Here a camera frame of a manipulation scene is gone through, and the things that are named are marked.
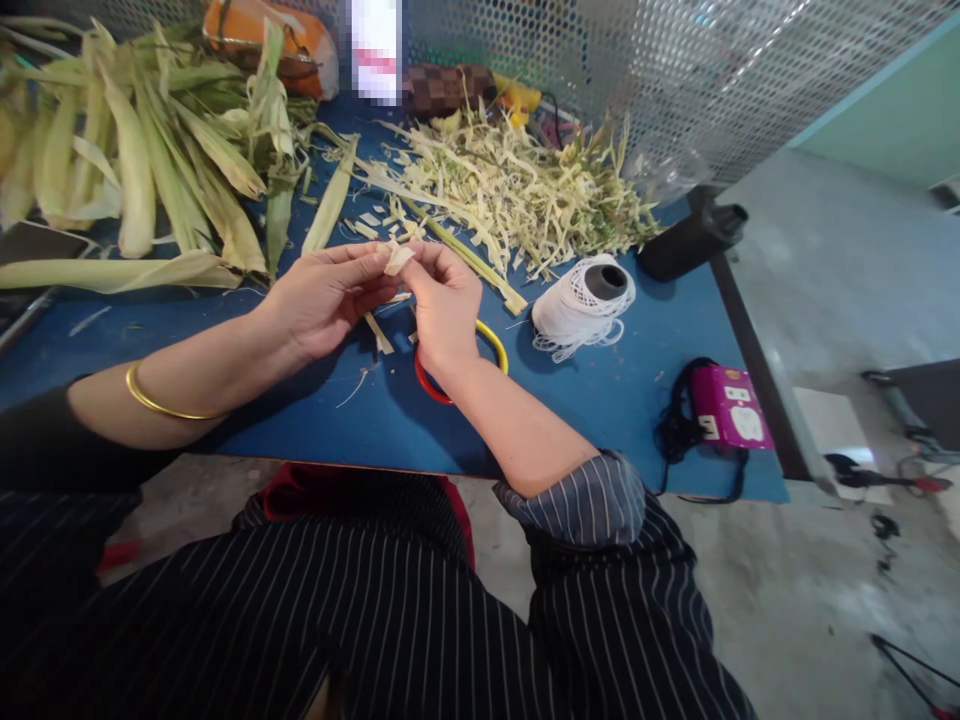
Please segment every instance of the perforated metal panel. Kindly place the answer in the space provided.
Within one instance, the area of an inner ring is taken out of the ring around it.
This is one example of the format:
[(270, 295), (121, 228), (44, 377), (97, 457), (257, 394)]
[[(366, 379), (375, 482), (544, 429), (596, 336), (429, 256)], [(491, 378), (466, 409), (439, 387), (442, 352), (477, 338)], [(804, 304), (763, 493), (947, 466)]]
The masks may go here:
[[(331, 25), (337, 0), (281, 4)], [(118, 34), (197, 18), (194, 0), (35, 0)], [(485, 63), (588, 118), (630, 112), (736, 182), (960, 7), (960, 0), (408, 0), (410, 62)]]

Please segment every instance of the hand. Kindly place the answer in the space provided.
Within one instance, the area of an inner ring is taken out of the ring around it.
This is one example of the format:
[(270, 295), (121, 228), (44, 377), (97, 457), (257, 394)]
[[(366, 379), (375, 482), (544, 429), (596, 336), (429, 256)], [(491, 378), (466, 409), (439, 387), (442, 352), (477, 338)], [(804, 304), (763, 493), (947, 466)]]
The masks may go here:
[(251, 316), (289, 343), (305, 362), (332, 353), (357, 320), (396, 294), (399, 278), (383, 274), (381, 243), (340, 245), (297, 260)]
[(417, 297), (420, 362), (443, 386), (448, 373), (480, 357), (477, 315), (483, 286), (450, 248), (419, 242), (409, 248), (413, 259), (399, 277)]

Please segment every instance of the smartphone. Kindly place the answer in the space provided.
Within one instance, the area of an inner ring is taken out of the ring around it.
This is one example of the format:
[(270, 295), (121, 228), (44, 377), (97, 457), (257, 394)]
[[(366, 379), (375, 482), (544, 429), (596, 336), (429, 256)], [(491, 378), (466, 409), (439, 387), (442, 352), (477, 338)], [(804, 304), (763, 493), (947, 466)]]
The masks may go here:
[[(94, 246), (79, 235), (21, 222), (0, 235), (0, 265), (84, 257)], [(0, 290), (0, 354), (39, 317), (56, 288)]]

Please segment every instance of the blurred label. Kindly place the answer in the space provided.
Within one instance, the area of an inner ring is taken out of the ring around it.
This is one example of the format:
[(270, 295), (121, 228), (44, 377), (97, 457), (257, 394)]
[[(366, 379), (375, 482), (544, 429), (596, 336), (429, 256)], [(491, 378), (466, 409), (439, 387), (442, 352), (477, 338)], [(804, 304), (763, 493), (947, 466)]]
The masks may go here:
[(378, 105), (400, 104), (400, 8), (399, 0), (351, 0), (348, 6), (353, 86)]

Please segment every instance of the blue table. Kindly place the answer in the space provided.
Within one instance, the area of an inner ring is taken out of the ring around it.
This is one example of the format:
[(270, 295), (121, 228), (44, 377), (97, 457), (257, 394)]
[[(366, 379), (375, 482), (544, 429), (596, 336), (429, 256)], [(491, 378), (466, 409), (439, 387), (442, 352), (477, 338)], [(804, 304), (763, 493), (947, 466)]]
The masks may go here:
[[(321, 108), (320, 119), (340, 132), (359, 131), (360, 157), (381, 157), (382, 142), (399, 142), (369, 120), (378, 116), (399, 120), (399, 113), (388, 117), (388, 112), (341, 97)], [(321, 187), (332, 171), (322, 161), (315, 165)], [(379, 192), (359, 195), (348, 199), (344, 215), (371, 212), (375, 204), (385, 205)], [(252, 210), (254, 216), (261, 212), (262, 208)], [(284, 254), (281, 272), (299, 256), (314, 212), (312, 206), (294, 201), (290, 239), (296, 247)], [(661, 220), (672, 224), (685, 214), (685, 207), (672, 207), (661, 213)], [(347, 241), (337, 230), (331, 245)], [(744, 367), (744, 361), (708, 267), (664, 285), (638, 277), (632, 254), (620, 261), (637, 281), (638, 294), (623, 316), (626, 332), (613, 347), (584, 348), (555, 365), (531, 345), (529, 309), (520, 318), (512, 317), (488, 286), (480, 317), (506, 346), (513, 379), (598, 447), (626, 453), (655, 488), (663, 461), (653, 443), (653, 428), (680, 369), (698, 355), (734, 367)], [(531, 306), (545, 289), (539, 282), (524, 285), (522, 272), (511, 282)], [(0, 409), (241, 315), (260, 302), (258, 292), (200, 291), (194, 298), (181, 288), (114, 297), (61, 290), (53, 307), (0, 358)], [(373, 335), (361, 323), (335, 355), (235, 413), (204, 440), (203, 448), (233, 455), (495, 477), (497, 464), (476, 432), (455, 408), (434, 402), (417, 383), (414, 348), (407, 341), (415, 329), (408, 305), (377, 316), (397, 350), (393, 355), (377, 359)], [(107, 306), (108, 312), (69, 337), (77, 323)], [(338, 409), (364, 368), (369, 374), (363, 386)], [(733, 472), (733, 464), (712, 451), (694, 451), (671, 469), (670, 490), (724, 496)], [(743, 497), (788, 501), (772, 451), (753, 453)]]

